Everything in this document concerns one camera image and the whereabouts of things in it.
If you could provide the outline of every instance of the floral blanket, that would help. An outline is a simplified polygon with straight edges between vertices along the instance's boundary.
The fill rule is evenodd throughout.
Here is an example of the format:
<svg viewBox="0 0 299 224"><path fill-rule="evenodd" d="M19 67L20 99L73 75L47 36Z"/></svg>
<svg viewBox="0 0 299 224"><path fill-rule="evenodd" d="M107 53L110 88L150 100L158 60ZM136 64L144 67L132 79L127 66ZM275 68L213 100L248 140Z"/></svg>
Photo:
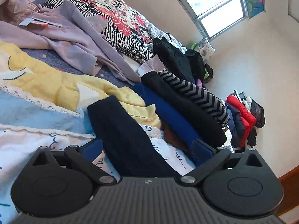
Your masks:
<svg viewBox="0 0 299 224"><path fill-rule="evenodd" d="M47 0L43 6L56 8L64 0ZM102 32L117 50L143 63L153 57L152 42L146 28L150 22L123 0L69 0L84 16L101 15L108 20Z"/></svg>

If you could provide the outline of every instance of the black and gray striped sweater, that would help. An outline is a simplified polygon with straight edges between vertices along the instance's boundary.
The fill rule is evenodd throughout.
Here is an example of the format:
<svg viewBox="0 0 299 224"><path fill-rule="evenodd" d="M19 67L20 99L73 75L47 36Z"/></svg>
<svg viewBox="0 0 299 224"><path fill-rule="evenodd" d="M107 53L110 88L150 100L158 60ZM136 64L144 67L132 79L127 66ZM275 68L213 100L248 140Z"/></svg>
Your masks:
<svg viewBox="0 0 299 224"><path fill-rule="evenodd" d="M160 71L158 74L177 93L190 99L201 109L210 114L222 127L227 125L230 117L221 100L214 94L205 88L178 78L169 71Z"/></svg>

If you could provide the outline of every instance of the red jacket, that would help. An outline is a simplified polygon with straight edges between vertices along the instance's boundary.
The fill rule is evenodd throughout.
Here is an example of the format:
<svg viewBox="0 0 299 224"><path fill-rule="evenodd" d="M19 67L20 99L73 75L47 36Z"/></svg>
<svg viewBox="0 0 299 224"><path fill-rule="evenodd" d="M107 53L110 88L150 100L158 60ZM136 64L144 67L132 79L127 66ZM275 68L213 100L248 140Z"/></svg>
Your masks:
<svg viewBox="0 0 299 224"><path fill-rule="evenodd" d="M241 139L240 147L245 145L245 141L248 138L248 135L252 128L255 126L257 119L247 110L247 108L233 95L229 95L226 101L233 106L234 108L240 111L241 119L245 128L244 136Z"/></svg>

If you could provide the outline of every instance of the yellow shirt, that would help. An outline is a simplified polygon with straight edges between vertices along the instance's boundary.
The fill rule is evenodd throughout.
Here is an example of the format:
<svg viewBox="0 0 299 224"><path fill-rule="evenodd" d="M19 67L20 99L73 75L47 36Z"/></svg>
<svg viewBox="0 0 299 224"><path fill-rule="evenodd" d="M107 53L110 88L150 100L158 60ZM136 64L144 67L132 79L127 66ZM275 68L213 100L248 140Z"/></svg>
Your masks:
<svg viewBox="0 0 299 224"><path fill-rule="evenodd" d="M0 79L31 93L34 97L72 111L76 111L79 105L85 105L84 102L90 104L95 100L115 95L127 113L139 124L157 128L161 126L155 113L155 105L146 107L143 99L130 88L118 88L104 79L89 75L58 71L28 56L16 45L3 41L0 41ZM90 101L86 98L91 94L96 94L93 98L97 99Z"/></svg>

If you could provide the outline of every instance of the window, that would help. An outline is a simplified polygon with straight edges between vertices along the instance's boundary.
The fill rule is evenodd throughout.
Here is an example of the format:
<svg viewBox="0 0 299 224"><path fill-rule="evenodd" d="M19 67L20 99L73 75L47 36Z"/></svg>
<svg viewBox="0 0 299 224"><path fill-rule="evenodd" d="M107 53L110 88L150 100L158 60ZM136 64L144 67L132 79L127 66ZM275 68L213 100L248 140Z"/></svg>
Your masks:
<svg viewBox="0 0 299 224"><path fill-rule="evenodd" d="M178 0L203 36L214 38L247 18L245 0Z"/></svg>

